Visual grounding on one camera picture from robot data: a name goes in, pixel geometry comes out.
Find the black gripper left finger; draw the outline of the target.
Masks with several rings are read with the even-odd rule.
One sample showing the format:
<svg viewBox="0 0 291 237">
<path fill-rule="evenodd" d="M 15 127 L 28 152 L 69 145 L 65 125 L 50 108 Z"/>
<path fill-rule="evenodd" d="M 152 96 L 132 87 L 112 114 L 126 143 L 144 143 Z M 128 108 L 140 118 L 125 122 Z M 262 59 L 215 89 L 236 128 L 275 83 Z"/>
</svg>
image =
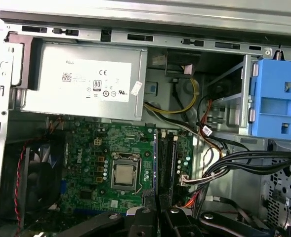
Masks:
<svg viewBox="0 0 291 237">
<path fill-rule="evenodd" d="M 143 206 L 132 215 L 104 212 L 57 234 L 58 237 L 156 237 L 158 215 L 153 189 L 143 192 Z"/>
</svg>

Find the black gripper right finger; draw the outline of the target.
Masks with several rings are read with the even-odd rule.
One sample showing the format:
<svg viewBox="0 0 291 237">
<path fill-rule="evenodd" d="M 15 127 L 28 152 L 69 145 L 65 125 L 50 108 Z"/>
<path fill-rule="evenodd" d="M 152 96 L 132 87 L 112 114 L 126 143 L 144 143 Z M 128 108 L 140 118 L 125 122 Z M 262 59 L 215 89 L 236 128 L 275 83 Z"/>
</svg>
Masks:
<svg viewBox="0 0 291 237">
<path fill-rule="evenodd" d="M 206 211 L 198 219 L 171 206 L 168 194 L 159 195 L 161 233 L 164 237 L 273 237 L 275 231 L 259 226 L 236 202 L 224 197 L 213 201 L 229 204 L 238 212 L 234 220 L 217 212 Z"/>
</svg>

